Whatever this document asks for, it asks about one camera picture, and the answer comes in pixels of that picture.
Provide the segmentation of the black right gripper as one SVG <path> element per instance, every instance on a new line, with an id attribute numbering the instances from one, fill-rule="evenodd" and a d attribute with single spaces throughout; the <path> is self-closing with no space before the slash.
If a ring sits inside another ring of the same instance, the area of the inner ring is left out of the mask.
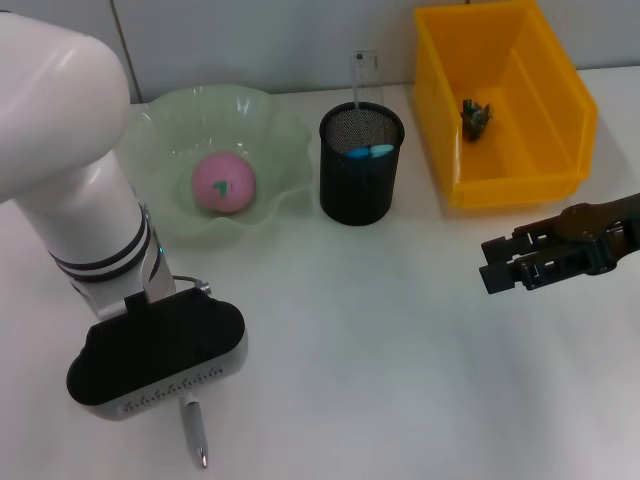
<path id="1" fill-rule="evenodd" d="M 479 269 L 489 294 L 521 283 L 535 290 L 578 275 L 599 275 L 639 250 L 639 194 L 606 203 L 580 203 L 549 218 L 514 229 L 481 245 Z"/>

